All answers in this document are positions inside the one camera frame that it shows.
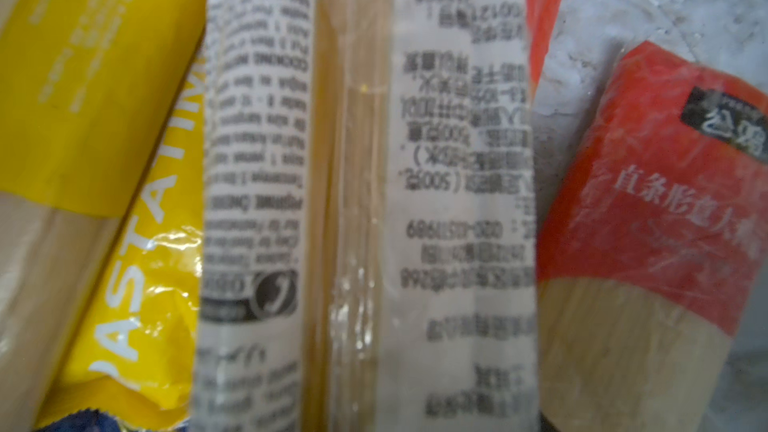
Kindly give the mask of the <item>clear printed spaghetti bag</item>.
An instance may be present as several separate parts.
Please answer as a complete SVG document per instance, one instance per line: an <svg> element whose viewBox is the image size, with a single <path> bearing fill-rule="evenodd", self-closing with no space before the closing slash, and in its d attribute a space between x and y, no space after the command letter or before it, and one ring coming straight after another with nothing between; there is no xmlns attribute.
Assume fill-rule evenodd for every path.
<svg viewBox="0 0 768 432"><path fill-rule="evenodd" d="M527 0L208 0L192 431L536 431Z"/></svg>

